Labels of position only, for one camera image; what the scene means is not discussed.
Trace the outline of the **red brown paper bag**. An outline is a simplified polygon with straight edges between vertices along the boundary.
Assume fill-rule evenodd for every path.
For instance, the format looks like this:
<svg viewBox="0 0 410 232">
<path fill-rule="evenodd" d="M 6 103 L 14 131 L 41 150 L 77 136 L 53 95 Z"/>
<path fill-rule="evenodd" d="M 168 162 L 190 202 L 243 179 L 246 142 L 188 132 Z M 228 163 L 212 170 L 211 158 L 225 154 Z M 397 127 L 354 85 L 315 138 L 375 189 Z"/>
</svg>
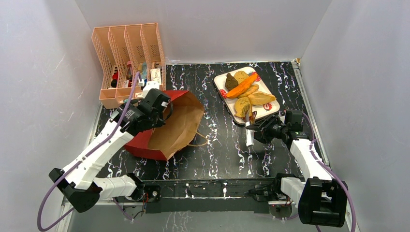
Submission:
<svg viewBox="0 0 410 232">
<path fill-rule="evenodd" d="M 204 115 L 204 107 L 188 90 L 167 90 L 173 113 L 165 125 L 144 131 L 124 145 L 132 155 L 153 160 L 169 160 L 194 139 Z"/>
</svg>

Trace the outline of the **oval yellow fake bread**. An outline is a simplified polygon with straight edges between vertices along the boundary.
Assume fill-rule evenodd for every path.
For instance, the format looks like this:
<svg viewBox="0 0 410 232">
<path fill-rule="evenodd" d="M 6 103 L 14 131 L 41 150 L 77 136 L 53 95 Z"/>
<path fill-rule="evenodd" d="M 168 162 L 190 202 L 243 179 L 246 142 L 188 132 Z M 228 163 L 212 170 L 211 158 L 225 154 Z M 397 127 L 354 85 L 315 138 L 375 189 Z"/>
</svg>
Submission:
<svg viewBox="0 0 410 232">
<path fill-rule="evenodd" d="M 263 106 L 264 104 L 273 102 L 276 100 L 276 97 L 272 94 L 267 94 L 261 91 L 255 91 L 252 94 L 248 95 L 251 105 L 254 106 Z"/>
</svg>

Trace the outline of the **yellow speckled bread slice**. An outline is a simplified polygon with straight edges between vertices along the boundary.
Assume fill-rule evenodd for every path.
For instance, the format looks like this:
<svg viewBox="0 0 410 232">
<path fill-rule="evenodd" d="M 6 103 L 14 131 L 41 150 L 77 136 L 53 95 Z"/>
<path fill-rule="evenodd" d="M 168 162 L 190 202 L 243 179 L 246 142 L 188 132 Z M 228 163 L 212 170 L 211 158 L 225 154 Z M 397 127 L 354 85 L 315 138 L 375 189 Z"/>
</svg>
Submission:
<svg viewBox="0 0 410 232">
<path fill-rule="evenodd" d="M 238 118 L 245 118 L 246 115 L 250 116 L 252 114 L 252 104 L 249 97 L 239 98 L 235 104 L 235 115 Z"/>
</svg>

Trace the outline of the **long yellow fake bread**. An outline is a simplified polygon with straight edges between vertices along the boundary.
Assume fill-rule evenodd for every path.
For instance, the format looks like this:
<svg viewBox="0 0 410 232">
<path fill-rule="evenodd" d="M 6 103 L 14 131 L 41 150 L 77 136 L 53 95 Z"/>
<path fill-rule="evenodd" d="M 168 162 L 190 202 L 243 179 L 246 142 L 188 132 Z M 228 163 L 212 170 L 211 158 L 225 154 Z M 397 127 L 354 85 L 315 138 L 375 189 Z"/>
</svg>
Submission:
<svg viewBox="0 0 410 232">
<path fill-rule="evenodd" d="M 259 89 L 259 85 L 251 85 L 244 93 L 237 96 L 238 99 L 242 97 L 247 97 L 248 95 L 252 94 L 253 92 Z"/>
</svg>

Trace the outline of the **round yellow fake bread slice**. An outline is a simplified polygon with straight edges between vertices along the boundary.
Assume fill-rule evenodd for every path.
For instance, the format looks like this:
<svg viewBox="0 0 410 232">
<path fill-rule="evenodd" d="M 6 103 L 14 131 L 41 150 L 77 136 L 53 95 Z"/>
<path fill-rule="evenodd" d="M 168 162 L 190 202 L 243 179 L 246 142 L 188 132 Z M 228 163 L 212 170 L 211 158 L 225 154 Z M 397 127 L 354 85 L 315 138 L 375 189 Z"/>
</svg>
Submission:
<svg viewBox="0 0 410 232">
<path fill-rule="evenodd" d="M 237 71 L 234 74 L 234 79 L 238 82 L 238 84 L 242 83 L 244 80 L 248 78 L 249 78 L 249 75 L 245 71 Z"/>
</svg>

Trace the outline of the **brown twisted fake bread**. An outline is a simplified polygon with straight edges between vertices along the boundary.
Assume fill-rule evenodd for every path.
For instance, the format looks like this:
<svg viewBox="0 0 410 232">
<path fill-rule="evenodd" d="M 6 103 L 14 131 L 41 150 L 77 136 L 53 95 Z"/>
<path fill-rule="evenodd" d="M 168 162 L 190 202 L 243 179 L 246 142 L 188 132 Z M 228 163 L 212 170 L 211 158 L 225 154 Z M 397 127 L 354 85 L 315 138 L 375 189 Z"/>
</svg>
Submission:
<svg viewBox="0 0 410 232">
<path fill-rule="evenodd" d="M 225 88 L 228 91 L 231 91 L 237 86 L 238 86 L 238 81 L 230 73 L 227 73 L 226 79 L 225 79 Z"/>
</svg>

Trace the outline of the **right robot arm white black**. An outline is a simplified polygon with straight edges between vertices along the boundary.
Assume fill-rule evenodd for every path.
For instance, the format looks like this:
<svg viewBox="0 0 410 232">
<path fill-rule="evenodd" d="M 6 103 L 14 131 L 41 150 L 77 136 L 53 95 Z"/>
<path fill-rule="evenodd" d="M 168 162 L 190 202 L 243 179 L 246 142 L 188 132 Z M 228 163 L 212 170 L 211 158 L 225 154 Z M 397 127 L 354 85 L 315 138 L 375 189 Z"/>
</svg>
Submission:
<svg viewBox="0 0 410 232">
<path fill-rule="evenodd" d="M 252 138 L 267 144 L 281 140 L 298 162 L 303 177 L 278 174 L 267 187 L 255 187 L 249 194 L 273 193 L 278 200 L 287 197 L 295 204 L 303 224 L 342 227 L 348 203 L 347 186 L 328 171 L 315 150 L 315 135 L 303 131 L 302 120 L 310 122 L 302 111 L 287 110 L 283 117 L 269 115 L 256 123 L 246 122 Z"/>
</svg>

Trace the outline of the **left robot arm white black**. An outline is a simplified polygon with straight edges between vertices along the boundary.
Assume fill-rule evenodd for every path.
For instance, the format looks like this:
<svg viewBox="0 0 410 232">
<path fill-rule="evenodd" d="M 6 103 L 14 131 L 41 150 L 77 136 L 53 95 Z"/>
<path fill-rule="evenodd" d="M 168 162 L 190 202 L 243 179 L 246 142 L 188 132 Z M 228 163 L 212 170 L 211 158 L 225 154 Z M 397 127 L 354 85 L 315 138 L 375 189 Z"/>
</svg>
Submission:
<svg viewBox="0 0 410 232">
<path fill-rule="evenodd" d="M 132 201 L 143 199 L 146 185 L 136 175 L 98 178 L 97 174 L 113 155 L 138 134 L 163 126 L 166 121 L 163 112 L 171 105 L 171 97 L 155 88 L 141 100 L 120 105 L 98 136 L 75 160 L 49 173 L 50 179 L 77 212 L 91 209 L 99 200 L 116 197 L 126 197 Z"/>
</svg>

